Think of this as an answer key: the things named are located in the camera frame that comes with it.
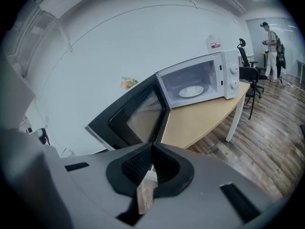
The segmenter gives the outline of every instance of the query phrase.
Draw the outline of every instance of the gray plastic surface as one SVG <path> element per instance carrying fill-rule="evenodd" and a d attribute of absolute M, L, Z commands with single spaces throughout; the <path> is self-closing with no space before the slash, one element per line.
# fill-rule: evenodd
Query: gray plastic surface
<path fill-rule="evenodd" d="M 258 186 L 227 164 L 180 148 L 163 145 L 187 158 L 194 166 L 191 184 L 174 198 L 156 198 L 137 228 L 233 229 L 242 220 L 219 186 L 234 183 L 251 202 L 264 211 L 272 200 Z"/>
<path fill-rule="evenodd" d="M 128 208 L 131 198 L 114 192 L 106 178 L 106 167 L 112 160 L 142 144 L 90 156 L 60 159 L 54 147 L 42 145 L 30 135 L 0 131 L 0 142 L 1 169 L 8 184 L 46 227 L 130 227 L 115 217 Z M 179 195 L 156 198 L 152 208 L 135 225 L 136 228 L 242 227 L 242 220 L 219 188 L 230 183 L 234 183 L 261 212 L 273 204 L 259 187 L 225 163 L 191 151 L 162 146 L 188 159 L 195 170 L 194 178 Z M 70 172 L 65 169 L 67 165 L 81 162 L 89 166 Z M 255 228 L 255 224 L 262 224 L 259 217 L 256 219 L 258 222 L 250 222 L 251 228 Z M 268 218 L 268 215 L 263 218 L 264 223 Z"/>

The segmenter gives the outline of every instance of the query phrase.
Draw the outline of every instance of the open microwave door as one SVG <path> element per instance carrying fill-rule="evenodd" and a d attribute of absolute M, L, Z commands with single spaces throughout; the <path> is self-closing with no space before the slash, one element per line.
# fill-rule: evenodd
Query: open microwave door
<path fill-rule="evenodd" d="M 156 73 L 170 108 L 224 95 L 224 64 L 220 52 L 190 59 Z"/>
<path fill-rule="evenodd" d="M 100 113 L 89 128 L 114 149 L 160 141 L 169 111 L 159 82 L 152 75 Z"/>

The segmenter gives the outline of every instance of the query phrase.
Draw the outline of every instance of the black office chair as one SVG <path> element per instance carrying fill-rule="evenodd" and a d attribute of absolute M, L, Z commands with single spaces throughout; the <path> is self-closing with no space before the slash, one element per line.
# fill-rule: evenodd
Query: black office chair
<path fill-rule="evenodd" d="M 244 79 L 247 81 L 252 81 L 250 84 L 250 89 L 246 93 L 246 97 L 248 97 L 247 103 L 248 104 L 250 98 L 253 98 L 252 101 L 252 107 L 251 107 L 251 113 L 249 119 L 251 119 L 253 106 L 254 106 L 254 100 L 255 100 L 255 92 L 257 91 L 257 81 L 258 81 L 258 70 L 251 67 L 239 67 L 239 79 Z"/>
<path fill-rule="evenodd" d="M 246 42 L 242 38 L 239 38 L 239 41 L 240 41 L 240 44 L 237 45 L 237 48 L 239 49 L 240 55 L 243 59 L 244 67 L 252 67 L 253 68 L 253 65 L 255 63 L 257 63 L 257 61 L 250 61 L 250 62 L 248 61 L 246 53 L 244 52 L 244 49 L 243 49 L 243 47 L 246 45 Z M 268 79 L 267 76 L 265 76 L 264 74 L 261 74 L 261 70 L 265 70 L 266 69 L 265 67 L 256 66 L 255 68 L 258 70 L 258 73 L 259 73 L 258 79 L 260 79 L 260 80 L 267 80 Z M 256 86 L 256 88 L 260 88 L 264 92 L 264 88 L 262 86 Z M 262 98 L 261 92 L 258 89 L 256 91 L 259 93 L 258 97 Z"/>

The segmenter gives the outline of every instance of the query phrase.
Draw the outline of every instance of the table leg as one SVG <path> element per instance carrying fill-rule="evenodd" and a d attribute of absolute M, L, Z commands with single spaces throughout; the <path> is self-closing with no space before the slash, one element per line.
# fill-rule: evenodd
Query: table leg
<path fill-rule="evenodd" d="M 303 64 L 301 64 L 301 76 L 300 76 L 300 84 L 302 83 L 302 76 L 303 76 Z"/>
<path fill-rule="evenodd" d="M 235 129 L 237 127 L 237 124 L 239 122 L 239 119 L 240 119 L 240 116 L 242 114 L 242 111 L 243 111 L 243 106 L 244 106 L 244 99 L 245 99 L 246 96 L 244 96 L 241 100 L 239 100 L 237 106 L 236 106 L 236 110 L 235 110 L 235 114 L 234 114 L 234 119 L 232 121 L 232 124 L 231 124 L 231 128 L 230 128 L 230 131 L 228 133 L 228 136 L 226 138 L 226 141 L 227 142 L 230 142 L 231 139 L 232 139 L 232 136 L 235 132 Z"/>

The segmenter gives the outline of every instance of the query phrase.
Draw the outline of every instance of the white pants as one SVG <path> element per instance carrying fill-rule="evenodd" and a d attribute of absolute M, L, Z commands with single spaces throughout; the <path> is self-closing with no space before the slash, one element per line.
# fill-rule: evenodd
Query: white pants
<path fill-rule="evenodd" d="M 274 80 L 277 79 L 276 56 L 277 56 L 277 52 L 269 52 L 267 69 L 266 69 L 266 73 L 265 73 L 265 75 L 267 77 L 269 77 L 271 67 L 272 67 L 272 74 L 273 74 Z"/>

